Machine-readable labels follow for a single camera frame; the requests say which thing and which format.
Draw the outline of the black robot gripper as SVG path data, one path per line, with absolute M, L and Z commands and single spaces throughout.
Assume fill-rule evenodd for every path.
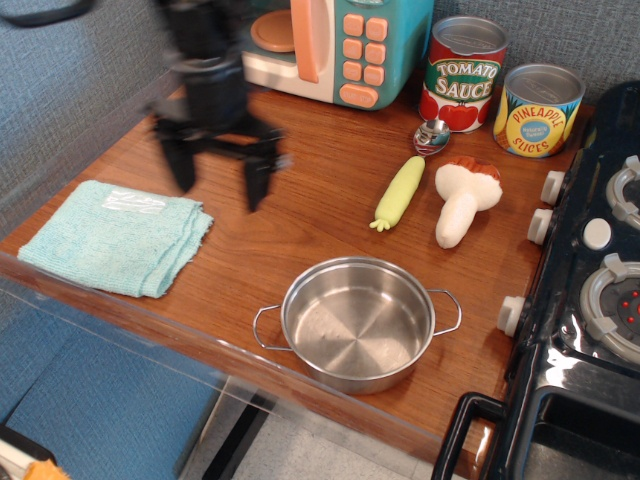
M 212 148 L 244 160 L 248 208 L 257 211 L 269 193 L 271 174 L 288 167 L 291 158 L 278 148 L 283 132 L 250 113 L 242 61 L 182 60 L 171 69 L 184 96 L 156 100 L 150 110 L 177 186 L 183 192 L 193 188 L 194 155 Z

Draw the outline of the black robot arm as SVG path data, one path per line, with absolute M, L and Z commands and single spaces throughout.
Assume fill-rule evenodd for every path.
M 283 132 L 254 116 L 242 61 L 241 16 L 228 1 L 158 1 L 173 39 L 169 66 L 185 96 L 151 106 L 154 131 L 176 184 L 196 183 L 196 154 L 209 151 L 244 164 L 248 209 L 269 193 L 271 175 L 286 163 Z

